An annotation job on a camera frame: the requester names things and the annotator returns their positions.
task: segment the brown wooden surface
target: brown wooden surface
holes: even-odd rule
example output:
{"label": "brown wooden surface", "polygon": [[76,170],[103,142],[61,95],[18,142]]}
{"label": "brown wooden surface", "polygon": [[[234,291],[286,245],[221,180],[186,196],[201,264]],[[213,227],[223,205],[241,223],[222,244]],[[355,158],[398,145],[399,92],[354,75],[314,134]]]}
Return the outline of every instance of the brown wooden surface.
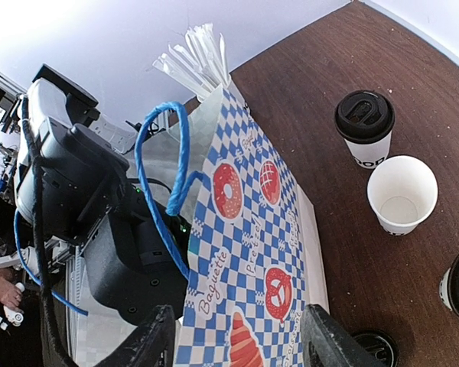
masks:
{"label": "brown wooden surface", "polygon": [[[459,69],[354,2],[250,60],[233,79],[314,203],[331,314],[350,332],[389,333],[400,365],[459,366],[459,320],[438,296],[459,252]],[[397,114],[390,154],[422,159],[438,179],[434,213],[405,237],[379,227],[366,198],[370,172],[335,131],[334,107],[355,89],[390,98]]]}

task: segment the blue and white checkered pattern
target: blue and white checkered pattern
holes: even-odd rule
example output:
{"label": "blue and white checkered pattern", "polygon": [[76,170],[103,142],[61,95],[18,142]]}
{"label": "blue and white checkered pattern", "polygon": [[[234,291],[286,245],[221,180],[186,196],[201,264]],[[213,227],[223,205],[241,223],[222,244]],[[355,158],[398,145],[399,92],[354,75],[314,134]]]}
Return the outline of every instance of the blue and white checkered pattern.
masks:
{"label": "blue and white checkered pattern", "polygon": [[[251,133],[252,145],[245,149],[240,139]],[[259,170],[268,159],[275,162],[281,180],[281,199],[274,207],[265,202],[260,190]],[[236,168],[243,186],[243,211],[241,217],[232,222],[226,221],[215,209],[211,192],[213,172],[223,161]],[[190,279],[175,359],[177,365],[216,366],[229,361],[234,307],[244,313],[261,346],[262,357],[269,365],[302,365],[299,334],[291,358],[285,360],[296,323],[295,311],[304,309],[306,291],[302,242],[299,241],[296,248],[289,245],[289,213],[298,218],[296,190],[296,180],[261,128],[233,95],[223,90],[219,123],[203,164],[203,182],[190,236]],[[254,236],[252,218],[258,218],[262,225],[255,277],[246,272],[251,251],[249,240]],[[197,296],[207,292],[211,260],[222,247],[229,253],[219,281],[222,297],[219,304],[215,303],[208,320],[200,314]],[[292,275],[291,312],[283,324],[265,309],[264,275],[271,265]]]}

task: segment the red pastry print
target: red pastry print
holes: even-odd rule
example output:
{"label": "red pastry print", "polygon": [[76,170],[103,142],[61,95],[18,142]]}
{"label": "red pastry print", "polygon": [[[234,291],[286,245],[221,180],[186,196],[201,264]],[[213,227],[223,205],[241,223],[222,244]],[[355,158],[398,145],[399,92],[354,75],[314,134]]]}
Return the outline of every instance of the red pastry print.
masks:
{"label": "red pastry print", "polygon": [[226,219],[235,219],[241,212],[243,190],[236,169],[222,163],[214,172],[213,195],[216,208]]}
{"label": "red pastry print", "polygon": [[281,198],[281,180],[273,161],[265,161],[260,167],[260,190],[270,205],[275,205]]}
{"label": "red pastry print", "polygon": [[291,275],[280,268],[270,268],[265,274],[265,306],[270,316],[284,323],[291,308]]}
{"label": "red pastry print", "polygon": [[243,322],[240,312],[233,314],[233,328],[229,339],[231,342],[230,367],[263,367],[260,349],[250,329]]}

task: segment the blue rope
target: blue rope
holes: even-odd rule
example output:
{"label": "blue rope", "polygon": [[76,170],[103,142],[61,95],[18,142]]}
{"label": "blue rope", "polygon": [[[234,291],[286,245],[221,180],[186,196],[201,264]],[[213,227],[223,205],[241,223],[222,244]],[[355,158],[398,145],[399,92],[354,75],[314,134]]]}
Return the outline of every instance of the blue rope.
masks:
{"label": "blue rope", "polygon": [[138,169],[139,183],[141,184],[143,192],[145,193],[146,203],[148,204],[148,208],[150,209],[151,215],[153,216],[156,228],[160,233],[161,239],[163,239],[163,242],[165,243],[165,246],[167,247],[167,250],[173,258],[176,266],[181,271],[182,275],[188,280],[189,268],[185,265],[184,260],[174,243],[170,231],[161,218],[160,212],[158,211],[158,208],[155,204],[155,200],[151,195],[148,180],[146,179],[145,167],[143,166],[142,145],[145,142],[149,127],[160,113],[167,110],[174,110],[177,113],[181,127],[181,147],[178,155],[178,171],[177,176],[175,177],[174,189],[170,195],[166,209],[166,213],[169,216],[177,216],[181,211],[181,207],[184,204],[185,198],[187,197],[190,185],[197,177],[196,174],[192,173],[188,185],[186,185],[190,157],[190,136],[187,112],[185,111],[183,105],[178,102],[162,103],[153,111],[151,111],[148,116],[146,116],[143,126],[141,127],[138,137],[136,138],[135,162],[136,168]]}
{"label": "blue rope", "polygon": [[[41,286],[41,281],[34,275],[34,273],[31,271],[31,269],[27,266],[24,260],[24,256],[22,256],[22,251],[21,251],[21,241],[19,239],[19,233],[18,233],[18,222],[21,218],[21,214],[18,212],[18,210],[15,210],[15,217],[14,217],[14,235],[15,235],[15,246],[17,247],[17,254],[18,258],[21,261],[21,265],[24,268],[24,270],[29,274],[31,279],[34,281],[35,284]],[[65,300],[63,297],[61,297],[59,294],[57,294],[55,291],[52,291],[54,297],[59,300],[62,304],[64,304],[66,307],[69,307],[71,310],[79,313],[80,315],[88,316],[89,313],[85,310],[82,310],[81,308],[75,306],[74,304],[68,302]]]}

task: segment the hand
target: hand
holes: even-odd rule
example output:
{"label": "hand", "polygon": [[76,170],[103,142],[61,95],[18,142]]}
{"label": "hand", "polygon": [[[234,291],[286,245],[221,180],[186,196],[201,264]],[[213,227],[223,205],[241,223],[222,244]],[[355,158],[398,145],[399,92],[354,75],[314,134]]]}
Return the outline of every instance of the hand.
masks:
{"label": "hand", "polygon": [[0,277],[0,302],[15,312],[24,313],[19,307],[22,292],[7,279]]}

